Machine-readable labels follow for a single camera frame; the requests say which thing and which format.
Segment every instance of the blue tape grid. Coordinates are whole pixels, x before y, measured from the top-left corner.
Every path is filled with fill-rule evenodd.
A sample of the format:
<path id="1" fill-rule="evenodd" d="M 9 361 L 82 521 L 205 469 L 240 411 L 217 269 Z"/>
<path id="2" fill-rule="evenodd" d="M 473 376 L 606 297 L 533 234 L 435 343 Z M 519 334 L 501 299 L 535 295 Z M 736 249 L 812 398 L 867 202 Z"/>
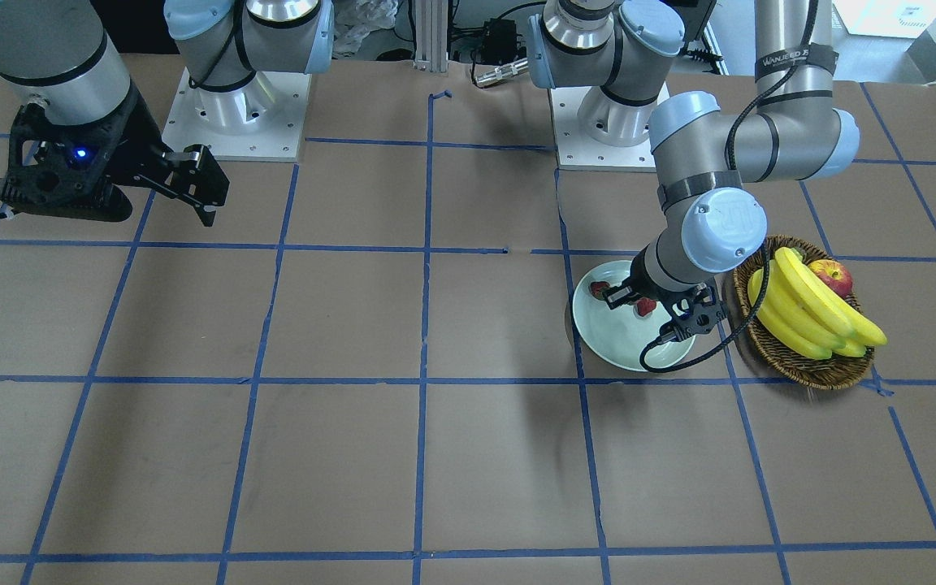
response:
<path id="1" fill-rule="evenodd" d="M 900 164 L 905 167 L 910 182 L 924 205 L 925 212 L 936 230 L 936 218 L 930 210 L 928 203 L 915 182 L 910 166 L 936 166 L 936 162 L 925 162 L 925 160 L 906 160 L 900 154 L 898 146 L 895 144 L 894 137 L 887 129 L 882 117 L 873 103 L 872 97 L 862 85 L 866 99 L 873 108 L 877 121 L 880 122 L 887 134 L 898 160 L 879 160 L 879 159 L 858 159 L 856 163 L 866 164 Z M 153 194 L 146 202 L 144 214 L 141 216 L 140 227 L 138 227 L 133 241 L 80 241 L 80 240 L 0 240 L 0 245 L 89 245 L 89 247 L 128 247 L 129 258 L 119 278 L 118 288 L 115 290 L 115 297 L 111 308 L 108 311 L 104 327 L 101 332 L 97 351 L 93 356 L 93 363 L 90 364 L 87 375 L 0 375 L 0 380 L 14 380 L 19 382 L 81 382 L 83 383 L 83 392 L 76 406 L 74 418 L 71 420 L 71 428 L 68 430 L 67 441 L 64 444 L 62 456 L 57 467 L 57 473 L 54 482 L 45 503 L 44 513 L 41 516 L 40 526 L 38 526 L 36 539 L 34 540 L 31 552 L 27 555 L 0 555 L 0 563 L 24 563 L 25 570 L 21 583 L 26 584 L 30 580 L 31 570 L 37 563 L 72 563 L 72 562 L 218 562 L 219 575 L 218 583 L 224 582 L 226 577 L 226 567 L 230 562 L 257 562 L 257 561 L 311 561 L 311 560 L 412 560 L 415 566 L 414 584 L 419 585 L 420 581 L 420 560 L 421 558 L 447 559 L 447 558 L 524 558 L 524 557 L 598 557 L 602 562 L 603 582 L 609 584 L 612 579 L 609 577 L 609 557 L 617 556 L 664 556 L 664 555 L 720 555 L 720 554 L 769 554 L 775 553 L 779 559 L 780 569 L 782 570 L 784 583 L 790 582 L 787 564 L 785 564 L 785 553 L 817 552 L 817 551 L 864 551 L 865 549 L 936 549 L 936 541 L 889 541 L 889 542 L 821 542 L 820 544 L 784 544 L 778 536 L 778 529 L 774 518 L 772 505 L 764 481 L 764 473 L 761 469 L 761 460 L 757 452 L 756 441 L 749 423 L 749 415 L 744 404 L 742 390 L 740 386 L 747 384 L 773 384 L 788 383 L 787 379 L 778 378 L 740 378 L 735 374 L 735 367 L 731 362 L 731 355 L 726 352 L 725 360 L 728 366 L 730 377 L 711 378 L 711 379 L 634 379 L 634 380 L 614 380 L 602 378 L 587 378 L 583 373 L 583 355 L 580 347 L 579 334 L 574 329 L 574 351 L 577 360 L 576 378 L 428 378 L 427 377 L 427 299 L 428 299 L 428 258 L 431 253 L 452 253 L 452 254 L 499 254 L 508 253 L 507 249 L 457 249 L 457 248 L 432 248 L 431 247 L 431 155 L 434 148 L 466 148 L 466 149 L 485 149 L 485 150 L 524 150 L 524 151 L 551 151 L 553 148 L 545 145 L 480 145 L 469 143 L 439 143 L 432 140 L 434 134 L 434 119 L 432 118 L 432 103 L 441 97 L 447 97 L 449 93 L 440 93 L 438 96 L 430 96 L 428 99 L 428 140 L 427 141 L 361 141 L 361 140 L 343 140 L 343 138 L 307 138 L 307 141 L 319 141 L 319 143 L 339 143 L 339 144 L 364 144 L 364 145 L 416 145 L 417 147 L 428 148 L 428 168 L 427 168 L 427 230 L 426 243 L 421 248 L 416 247 L 357 247 L 356 245 L 290 245 L 284 244 L 285 234 L 279 238 L 276 245 L 270 244 L 211 244 L 211 243 L 167 243 L 167 241 L 141 241 L 141 233 L 144 230 L 146 218 L 149 216 L 151 205 L 153 203 Z M 8 138 L 7 134 L 0 133 L 0 140 Z M 292 174 L 291 188 L 288 197 L 288 204 L 285 211 L 285 221 L 283 230 L 286 231 L 289 223 L 291 207 L 293 207 L 294 185 L 297 182 L 297 167 L 294 167 Z M 813 201 L 807 193 L 806 186 L 801 183 L 801 188 L 806 197 L 811 214 L 816 221 L 818 231 L 822 238 L 822 244 L 827 251 L 830 251 L 828 238 L 825 236 L 825 230 L 822 229 L 821 221 L 817 217 L 816 208 Z M 565 223 L 561 221 L 561 249 L 534 249 L 534 254 L 558 254 L 565 260 L 565 277 L 567 277 L 568 293 L 572 295 L 572 269 L 570 258 L 572 256 L 595 256 L 595 255 L 620 255 L 634 256 L 636 251 L 618 251 L 617 249 L 570 249 Z M 421 371 L 419 378 L 267 378 L 261 375 L 262 360 L 265 354 L 265 344 L 267 343 L 268 328 L 270 328 L 271 309 L 267 312 L 263 322 L 263 330 L 260 337 L 259 353 L 256 359 L 255 373 L 249 378 L 211 378 L 211 377 L 106 377 L 106 375 L 96 375 L 96 369 L 99 359 L 103 352 L 103 347 L 107 338 L 109 329 L 111 329 L 112 319 L 114 319 L 116 308 L 118 308 L 120 295 L 125 288 L 127 277 L 131 269 L 132 260 L 139 248 L 205 248 L 205 249 L 275 249 L 276 251 L 276 273 L 272 297 L 276 295 L 276 288 L 279 284 L 279 276 L 282 266 L 283 254 L 287 249 L 320 249 L 320 251 L 353 251 L 353 252 L 409 252 L 422 253 L 426 256 L 424 262 L 424 285 L 423 285 L 423 304 L 422 304 L 422 352 L 421 352 Z M 881 262 L 936 262 L 936 257 L 910 257 L 910 256 L 837 256 L 841 259 L 855 260 L 881 260 Z M 720 330 L 721 338 L 724 337 L 724 330 Z M 601 499 L 598 489 L 597 470 L 594 458 L 594 447 L 590 427 L 590 414 L 587 408 L 587 385 L 588 384 L 609 384 L 612 382 L 625 383 L 628 385 L 727 385 L 731 384 L 735 390 L 736 403 L 738 403 L 740 418 L 743 421 L 743 428 L 746 430 L 747 442 L 751 449 L 751 456 L 754 462 L 754 469 L 757 473 L 758 485 L 761 489 L 761 495 L 765 500 L 765 512 L 769 516 L 769 529 L 772 531 L 773 544 L 740 544 L 724 545 L 724 547 L 659 547 L 659 548 L 610 548 L 605 542 L 605 531 L 601 526 Z M 876 371 L 873 372 L 874 386 L 878 392 L 882 390 L 881 382 L 898 385 L 928 386 L 936 385 L 934 379 L 883 379 Z M 88 400 L 89 389 L 93 383 L 182 383 L 182 384 L 250 384 L 248 418 L 245 422 L 244 438 L 241 441 L 240 459 L 238 463 L 237 477 L 234 481 L 234 492 L 231 498 L 230 515 L 227 518 L 227 532 L 224 537 L 223 551 L 219 554 L 144 554 L 143 552 L 134 552 L 133 554 L 41 554 L 41 541 L 45 537 L 45 530 L 52 514 L 55 504 L 55 497 L 59 492 L 60 482 L 63 480 L 63 473 L 67 467 L 67 459 L 70 457 L 77 430 L 80 426 L 81 415 L 85 410 L 85 402 Z M 418 429 L 418 466 L 417 483 L 415 486 L 415 542 L 413 551 L 360 551 L 360 552 L 230 552 L 233 540 L 233 530 L 236 522 L 239 500 L 241 499 L 242 475 L 246 466 L 246 457 L 248 457 L 250 431 L 254 423 L 255 405 L 257 400 L 257 388 L 260 384 L 357 384 L 357 383 L 391 383 L 391 384 L 419 384 L 420 403 L 419 403 L 419 429 Z M 421 547 L 421 521 L 423 520 L 423 470 L 424 470 L 424 429 L 426 429 L 426 389 L 428 384 L 577 384 L 580 388 L 580 400 L 582 401 L 582 416 L 584 426 L 584 440 L 587 442 L 587 466 L 588 474 L 591 477 L 591 494 L 593 495 L 595 507 L 596 531 L 598 533 L 598 548 L 520 548 L 520 549 L 501 549 L 501 551 L 490 551 L 490 549 L 463 549 L 463 551 L 443 551 L 426 552 Z M 920 486 L 921 495 L 924 497 L 926 508 L 936 530 L 936 511 L 933 507 L 931 496 L 925 487 L 924 481 L 917 463 L 915 462 L 912 451 L 905 437 L 898 414 L 894 407 L 888 409 L 889 414 L 894 421 L 895 430 L 898 431 L 899 440 L 905 449 L 906 457 L 913 471 L 917 485 Z"/>

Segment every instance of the basket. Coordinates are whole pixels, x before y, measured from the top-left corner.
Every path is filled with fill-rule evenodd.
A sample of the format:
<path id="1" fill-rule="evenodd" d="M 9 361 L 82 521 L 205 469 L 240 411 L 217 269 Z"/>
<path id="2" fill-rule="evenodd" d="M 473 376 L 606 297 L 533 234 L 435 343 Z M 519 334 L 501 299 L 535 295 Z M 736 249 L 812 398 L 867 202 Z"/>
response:
<path id="1" fill-rule="evenodd" d="M 775 250 L 788 245 L 804 251 L 804 262 L 814 260 L 832 259 L 832 256 L 822 251 L 817 245 L 807 243 L 792 236 L 768 236 L 765 240 L 769 254 L 774 255 Z M 756 253 L 739 264 L 732 271 L 732 283 L 735 286 L 735 300 L 739 303 L 743 319 L 750 314 L 750 301 L 747 297 L 746 287 L 750 277 L 764 267 L 761 253 Z M 847 303 L 861 312 L 861 306 L 854 295 L 847 295 Z M 862 357 L 847 357 L 833 354 L 829 359 L 814 360 L 796 354 L 792 349 L 785 347 L 781 341 L 769 333 L 758 318 L 753 319 L 749 327 L 750 340 L 756 345 L 757 352 L 776 371 L 796 383 L 820 390 L 842 390 L 851 388 L 865 377 L 873 366 L 873 348 L 869 348 Z"/>

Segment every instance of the red apple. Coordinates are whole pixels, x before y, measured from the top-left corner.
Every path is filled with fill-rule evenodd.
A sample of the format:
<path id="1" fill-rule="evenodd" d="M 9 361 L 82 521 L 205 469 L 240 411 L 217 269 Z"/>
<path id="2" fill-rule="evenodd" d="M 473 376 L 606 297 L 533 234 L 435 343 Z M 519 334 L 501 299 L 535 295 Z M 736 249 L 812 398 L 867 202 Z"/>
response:
<path id="1" fill-rule="evenodd" d="M 807 267 L 842 299 L 850 295 L 851 289 L 854 288 L 854 280 L 851 278 L 850 271 L 847 271 L 846 267 L 836 260 L 816 260 Z"/>

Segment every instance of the bunch of bananas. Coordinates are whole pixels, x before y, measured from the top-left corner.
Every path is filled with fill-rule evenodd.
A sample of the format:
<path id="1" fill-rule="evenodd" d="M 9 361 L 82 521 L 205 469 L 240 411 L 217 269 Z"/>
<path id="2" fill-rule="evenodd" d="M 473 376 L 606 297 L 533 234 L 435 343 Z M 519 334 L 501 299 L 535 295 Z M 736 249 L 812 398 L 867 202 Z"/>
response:
<path id="1" fill-rule="evenodd" d="M 768 292 L 757 318 L 785 347 L 810 359 L 829 359 L 834 353 L 861 357 L 870 345 L 887 344 L 883 330 L 804 266 L 796 249 L 776 249 L 769 269 Z M 759 269 L 747 282 L 751 306 L 762 279 L 764 269 Z"/>

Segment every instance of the plastic bag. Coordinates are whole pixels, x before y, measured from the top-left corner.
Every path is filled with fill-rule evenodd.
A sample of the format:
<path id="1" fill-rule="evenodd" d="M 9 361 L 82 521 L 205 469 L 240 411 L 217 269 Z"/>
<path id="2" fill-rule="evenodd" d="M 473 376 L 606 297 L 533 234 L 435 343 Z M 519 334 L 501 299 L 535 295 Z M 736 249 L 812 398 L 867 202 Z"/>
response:
<path id="1" fill-rule="evenodd" d="M 334 0 L 335 57 L 360 50 L 364 38 L 375 30 L 393 28 L 400 10 L 398 0 Z"/>

